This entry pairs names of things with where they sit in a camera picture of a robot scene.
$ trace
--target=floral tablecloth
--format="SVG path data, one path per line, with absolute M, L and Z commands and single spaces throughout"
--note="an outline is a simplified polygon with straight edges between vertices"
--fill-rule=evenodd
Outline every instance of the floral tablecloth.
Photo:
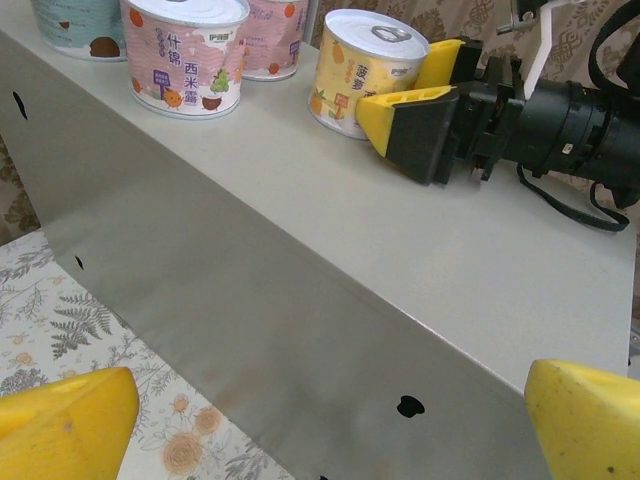
M 116 365 L 140 394 L 118 480 L 292 480 L 69 277 L 41 231 L 0 247 L 0 396 Z

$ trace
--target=can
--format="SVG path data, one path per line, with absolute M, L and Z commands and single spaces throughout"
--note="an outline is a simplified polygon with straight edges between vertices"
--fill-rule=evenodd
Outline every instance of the can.
M 162 115 L 209 119 L 240 101 L 246 0 L 122 0 L 130 90 Z
M 298 69 L 309 0 L 249 0 L 244 78 L 282 80 Z
M 364 10 L 334 10 L 325 17 L 309 109 L 349 137 L 367 137 L 356 121 L 359 98 L 410 90 L 429 42 L 404 23 Z
M 45 43 L 74 58 L 126 59 L 119 0 L 31 0 Z

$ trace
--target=pull-tab lid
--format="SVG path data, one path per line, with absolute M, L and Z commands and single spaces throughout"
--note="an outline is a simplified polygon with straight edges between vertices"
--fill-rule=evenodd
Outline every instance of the pull-tab lid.
M 417 60 L 429 51 L 429 42 L 408 25 L 386 15 L 342 9 L 327 14 L 329 31 L 349 47 L 378 57 Z
M 224 27 L 249 16 L 246 0 L 127 0 L 140 12 L 167 23 L 193 27 Z

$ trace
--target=pink label can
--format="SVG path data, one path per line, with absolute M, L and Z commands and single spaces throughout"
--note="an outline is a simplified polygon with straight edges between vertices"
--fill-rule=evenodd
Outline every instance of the pink label can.
M 298 68 L 308 0 L 249 0 L 244 78 L 282 80 Z
M 162 115 L 208 119 L 240 100 L 245 0 L 122 0 L 130 88 Z

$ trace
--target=printed label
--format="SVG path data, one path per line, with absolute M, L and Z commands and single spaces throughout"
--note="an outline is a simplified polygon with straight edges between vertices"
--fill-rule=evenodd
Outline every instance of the printed label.
M 216 115 L 240 98 L 245 42 L 237 28 L 202 29 L 147 17 L 123 2 L 131 86 L 171 113 Z
M 291 3 L 249 0 L 245 74 L 254 78 L 295 71 L 304 33 L 308 0 Z
M 118 0 L 32 0 L 40 32 L 76 57 L 123 59 L 124 30 Z
M 325 30 L 309 107 L 322 123 L 366 139 L 355 118 L 361 97 L 410 90 L 422 59 L 386 60 L 350 49 Z

